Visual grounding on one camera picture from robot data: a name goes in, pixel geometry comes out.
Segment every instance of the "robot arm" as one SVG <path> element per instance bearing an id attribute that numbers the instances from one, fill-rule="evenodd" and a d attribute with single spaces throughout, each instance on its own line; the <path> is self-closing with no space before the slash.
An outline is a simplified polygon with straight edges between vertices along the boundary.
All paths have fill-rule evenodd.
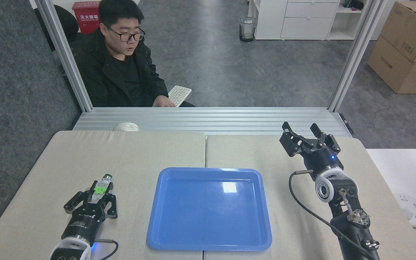
<path id="1" fill-rule="evenodd" d="M 89 260 L 91 247 L 99 228 L 107 218 L 117 218 L 117 198 L 112 194 L 112 176 L 106 174 L 102 181 L 94 181 L 87 191 L 78 191 L 65 205 L 71 214 L 62 241 L 53 249 L 50 260 Z"/>
<path id="2" fill-rule="evenodd" d="M 379 260 L 376 250 L 380 243 L 373 240 L 368 229 L 370 216 L 360 205 L 357 184 L 343 172 L 343 165 L 337 157 L 341 149 L 333 135 L 326 135 L 315 123 L 311 131 L 316 139 L 297 135 L 288 122 L 284 122 L 282 129 L 280 143 L 290 157 L 299 154 L 304 158 L 307 172 L 315 181 L 317 196 L 330 206 L 333 216 L 330 224 L 340 242 L 343 258 Z"/>

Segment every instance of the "gray carpet wall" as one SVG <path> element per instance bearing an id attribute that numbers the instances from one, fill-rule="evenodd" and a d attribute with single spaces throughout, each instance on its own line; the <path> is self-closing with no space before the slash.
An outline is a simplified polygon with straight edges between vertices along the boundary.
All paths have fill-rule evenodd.
<path id="1" fill-rule="evenodd" d="M 0 0 L 0 216 L 51 137 L 79 114 L 30 2 Z"/>

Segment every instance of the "man's hand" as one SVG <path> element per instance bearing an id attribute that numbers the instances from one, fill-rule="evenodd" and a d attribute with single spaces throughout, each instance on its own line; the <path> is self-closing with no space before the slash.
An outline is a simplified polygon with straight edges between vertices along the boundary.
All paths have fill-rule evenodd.
<path id="1" fill-rule="evenodd" d="M 152 107 L 176 107 L 176 105 L 173 104 L 173 102 L 171 102 L 166 96 L 160 95 L 157 96 Z"/>

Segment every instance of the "blue tray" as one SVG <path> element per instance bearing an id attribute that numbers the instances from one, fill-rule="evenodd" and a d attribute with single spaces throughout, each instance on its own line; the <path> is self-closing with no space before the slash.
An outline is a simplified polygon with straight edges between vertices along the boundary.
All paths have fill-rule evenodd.
<path id="1" fill-rule="evenodd" d="M 272 233 L 261 175 L 253 169 L 164 169 L 147 243 L 157 250 L 268 249 Z"/>

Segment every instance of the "black jacket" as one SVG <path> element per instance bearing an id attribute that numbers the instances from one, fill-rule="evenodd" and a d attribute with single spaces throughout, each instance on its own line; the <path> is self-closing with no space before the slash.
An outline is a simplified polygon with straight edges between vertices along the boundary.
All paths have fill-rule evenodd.
<path id="1" fill-rule="evenodd" d="M 109 66 L 114 59 L 105 46 L 105 38 L 99 29 L 87 34 L 75 43 L 76 64 L 94 107 L 132 107 L 122 75 Z M 155 99 L 168 96 L 165 81 L 155 71 L 150 58 L 150 49 L 140 41 L 134 50 L 141 85 L 145 93 Z"/>

